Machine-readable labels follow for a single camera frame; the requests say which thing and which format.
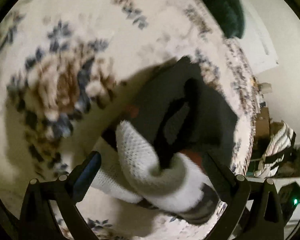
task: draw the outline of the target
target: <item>silver screw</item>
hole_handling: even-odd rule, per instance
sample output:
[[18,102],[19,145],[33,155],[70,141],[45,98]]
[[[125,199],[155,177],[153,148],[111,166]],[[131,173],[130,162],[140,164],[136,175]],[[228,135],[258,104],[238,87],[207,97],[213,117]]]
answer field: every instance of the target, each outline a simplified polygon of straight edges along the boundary
[[68,178],[68,176],[66,175],[66,174],[63,174],[63,175],[61,175],[60,177],[59,177],[59,180],[60,181],[64,181],[64,180],[66,180]]
[[274,182],[273,182],[272,179],[267,179],[267,183],[270,184],[270,185],[272,185]]
[[238,175],[237,180],[238,181],[244,181],[246,178],[243,175]]
[[37,181],[38,181],[37,179],[31,179],[30,184],[31,184],[31,185],[36,184]]

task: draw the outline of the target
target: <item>mattress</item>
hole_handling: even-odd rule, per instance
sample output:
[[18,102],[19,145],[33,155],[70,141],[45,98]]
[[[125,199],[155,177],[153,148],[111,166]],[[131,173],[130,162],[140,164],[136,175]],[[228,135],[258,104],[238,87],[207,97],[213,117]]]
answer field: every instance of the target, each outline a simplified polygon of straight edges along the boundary
[[[6,207],[18,217],[32,178],[71,172],[142,85],[185,55],[200,63],[205,83],[238,116],[230,169],[245,174],[255,133],[253,76],[238,42],[224,37],[202,0],[19,0],[0,24],[0,198]],[[83,71],[91,58],[98,66],[80,92],[78,75],[59,71],[71,64]],[[47,119],[61,116],[54,122],[58,143],[49,141],[53,129],[42,138]],[[200,226],[94,188],[77,207],[101,240],[203,239],[226,204]]]

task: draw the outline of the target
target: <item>floral fabric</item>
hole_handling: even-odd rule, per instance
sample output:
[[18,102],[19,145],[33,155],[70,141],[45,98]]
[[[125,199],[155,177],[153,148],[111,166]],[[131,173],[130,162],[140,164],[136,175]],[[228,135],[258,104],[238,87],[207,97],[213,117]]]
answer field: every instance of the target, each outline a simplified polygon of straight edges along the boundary
[[[231,170],[245,174],[255,90],[238,43],[201,0],[19,0],[0,24],[0,197],[19,216],[32,178],[53,180],[84,160],[101,132],[164,67],[189,55],[238,116]],[[90,188],[77,204],[100,239],[203,239],[204,225]],[[56,209],[62,232],[71,238]]]

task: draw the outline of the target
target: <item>dark green cushion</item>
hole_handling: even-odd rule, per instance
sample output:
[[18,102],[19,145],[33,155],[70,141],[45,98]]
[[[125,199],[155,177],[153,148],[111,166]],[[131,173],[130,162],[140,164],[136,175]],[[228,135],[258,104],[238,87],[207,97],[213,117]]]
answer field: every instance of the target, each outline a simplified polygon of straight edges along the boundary
[[241,38],[244,16],[240,0],[203,0],[227,38]]

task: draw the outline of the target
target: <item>brown box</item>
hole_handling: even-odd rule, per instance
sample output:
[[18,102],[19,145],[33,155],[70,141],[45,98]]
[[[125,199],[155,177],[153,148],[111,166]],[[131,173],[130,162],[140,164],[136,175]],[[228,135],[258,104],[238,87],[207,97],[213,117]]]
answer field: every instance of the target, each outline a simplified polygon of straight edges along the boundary
[[262,107],[260,114],[257,114],[256,119],[256,136],[255,140],[270,137],[270,116],[269,109]]

